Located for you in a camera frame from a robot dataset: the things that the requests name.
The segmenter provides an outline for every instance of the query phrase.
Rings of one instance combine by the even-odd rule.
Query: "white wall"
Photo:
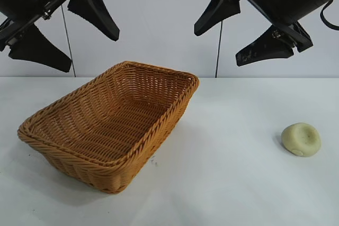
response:
[[[242,13],[224,21],[220,48],[219,77],[339,77],[339,32],[329,29],[316,10],[300,20],[314,46],[302,53],[294,49],[289,59],[260,61],[237,67],[235,54],[256,40],[270,23],[246,0]],[[339,24],[339,0],[326,11],[326,17]]]
[[[67,28],[78,76],[95,76],[109,67],[133,60],[215,75],[220,26],[196,37],[194,23],[210,0],[104,0],[121,29],[118,42],[73,13]]]

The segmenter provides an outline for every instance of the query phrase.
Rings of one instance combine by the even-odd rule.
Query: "table surface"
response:
[[[0,78],[1,225],[339,223],[339,79],[201,79],[172,134],[131,185],[108,195],[50,166],[16,136],[30,115],[89,78]],[[281,131],[322,136],[300,158]]]

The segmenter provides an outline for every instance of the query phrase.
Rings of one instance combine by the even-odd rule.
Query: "basket rim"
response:
[[[179,75],[182,75],[186,78],[191,79],[191,82],[189,86],[186,88],[185,91],[183,91],[179,97],[171,104],[171,106],[166,110],[166,112],[160,116],[160,118],[148,129],[148,131],[142,136],[140,140],[138,140],[135,145],[122,157],[119,159],[109,161],[109,162],[102,162],[97,159],[90,158],[88,156],[85,156],[81,153],[76,153],[72,151],[71,149],[62,147],[53,141],[46,140],[38,135],[36,135],[34,132],[31,131],[31,128],[34,125],[34,121],[38,121],[43,119],[44,116],[52,113],[54,110],[56,110],[58,107],[66,105],[68,102],[70,102],[72,99],[77,98],[78,95],[85,92],[86,90],[92,88],[98,80],[103,79],[108,74],[114,74],[121,68],[124,68],[125,66],[137,66],[137,67],[146,67],[151,69],[157,69],[164,72],[171,72],[171,73],[177,73]],[[44,146],[46,149],[54,149],[57,150],[55,153],[60,156],[60,153],[65,153],[65,156],[68,158],[71,156],[73,159],[80,160],[82,163],[85,162],[87,167],[96,166],[96,167],[102,167],[105,168],[114,168],[118,169],[121,168],[125,164],[129,164],[134,159],[140,156],[140,154],[143,151],[143,148],[147,146],[148,141],[152,138],[153,134],[156,133],[157,129],[166,122],[167,117],[171,115],[175,109],[181,105],[181,103],[189,97],[189,99],[192,97],[193,93],[197,90],[199,86],[199,79],[196,75],[191,73],[186,73],[183,71],[177,71],[172,70],[164,67],[154,66],[154,65],[148,65],[143,64],[139,62],[134,61],[124,61],[120,64],[117,64],[107,71],[105,71],[103,74],[97,76],[96,78],[92,79],[88,83],[82,85],[78,89],[70,92],[69,94],[63,96],[62,98],[56,100],[54,103],[42,108],[41,110],[37,111],[37,113],[33,114],[31,117],[26,119],[19,127],[18,129],[18,135],[19,137],[24,137],[25,139],[30,139],[35,141],[36,143],[39,143],[39,146]]]

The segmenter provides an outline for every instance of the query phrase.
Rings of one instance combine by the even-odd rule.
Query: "woven basket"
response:
[[[28,118],[18,135],[63,173],[118,193],[173,130],[198,85],[192,74],[123,62]]]

